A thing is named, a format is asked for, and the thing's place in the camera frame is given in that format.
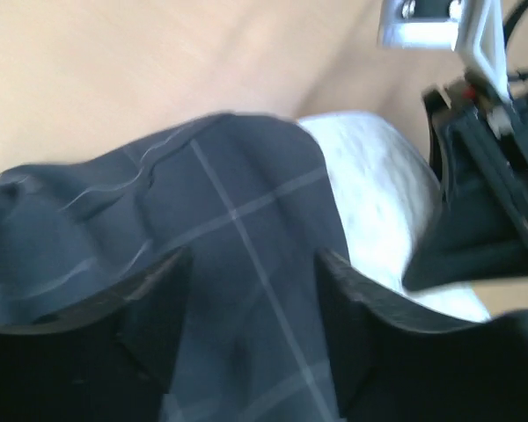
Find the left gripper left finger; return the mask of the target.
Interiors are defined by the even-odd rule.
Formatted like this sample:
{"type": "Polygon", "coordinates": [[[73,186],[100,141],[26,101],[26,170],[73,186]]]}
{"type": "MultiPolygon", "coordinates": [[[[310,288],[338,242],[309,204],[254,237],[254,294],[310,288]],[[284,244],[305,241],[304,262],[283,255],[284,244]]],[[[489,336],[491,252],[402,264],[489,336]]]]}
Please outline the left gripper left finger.
{"type": "Polygon", "coordinates": [[[172,385],[193,257],[35,323],[0,326],[0,421],[155,421],[172,385]]]}

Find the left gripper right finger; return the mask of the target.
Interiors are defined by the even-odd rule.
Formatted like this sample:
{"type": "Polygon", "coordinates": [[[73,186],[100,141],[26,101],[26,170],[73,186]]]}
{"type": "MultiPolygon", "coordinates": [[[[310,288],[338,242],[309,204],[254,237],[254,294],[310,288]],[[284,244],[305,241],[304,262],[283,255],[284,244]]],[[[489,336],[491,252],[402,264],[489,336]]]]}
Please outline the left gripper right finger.
{"type": "Polygon", "coordinates": [[[317,256],[317,290],[347,421],[528,421],[528,309],[457,319],[330,251],[317,256]]]}

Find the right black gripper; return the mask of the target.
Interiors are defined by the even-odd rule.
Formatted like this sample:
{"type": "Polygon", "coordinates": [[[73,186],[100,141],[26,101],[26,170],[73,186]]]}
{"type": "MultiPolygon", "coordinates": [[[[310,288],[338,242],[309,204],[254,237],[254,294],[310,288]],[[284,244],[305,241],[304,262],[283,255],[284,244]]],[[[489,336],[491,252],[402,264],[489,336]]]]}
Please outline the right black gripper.
{"type": "Polygon", "coordinates": [[[465,85],[423,102],[435,209],[403,277],[410,291],[453,282],[528,277],[528,90],[504,102],[472,71],[465,85]]]}

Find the white pillow yellow edge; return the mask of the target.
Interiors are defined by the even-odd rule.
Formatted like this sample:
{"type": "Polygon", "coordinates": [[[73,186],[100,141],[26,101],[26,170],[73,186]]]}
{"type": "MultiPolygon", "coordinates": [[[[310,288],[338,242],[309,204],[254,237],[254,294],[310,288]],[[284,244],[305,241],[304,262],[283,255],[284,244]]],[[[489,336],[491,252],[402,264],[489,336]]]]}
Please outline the white pillow yellow edge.
{"type": "Polygon", "coordinates": [[[320,146],[351,265],[371,280],[437,312],[472,322],[490,315],[465,283],[409,293],[401,279],[434,210],[436,178],[418,149],[367,112],[305,117],[320,146]]]}

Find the dark grey checked pillowcase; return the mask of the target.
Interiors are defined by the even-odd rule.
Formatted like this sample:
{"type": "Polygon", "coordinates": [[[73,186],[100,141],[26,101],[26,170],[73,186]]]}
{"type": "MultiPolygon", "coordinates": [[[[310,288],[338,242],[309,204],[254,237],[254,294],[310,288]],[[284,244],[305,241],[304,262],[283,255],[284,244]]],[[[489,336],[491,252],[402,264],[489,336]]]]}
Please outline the dark grey checked pillowcase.
{"type": "Polygon", "coordinates": [[[215,114],[88,162],[0,175],[0,326],[26,325],[187,248],[155,421],[335,421],[314,258],[348,254],[324,155],[298,124],[215,114]]]}

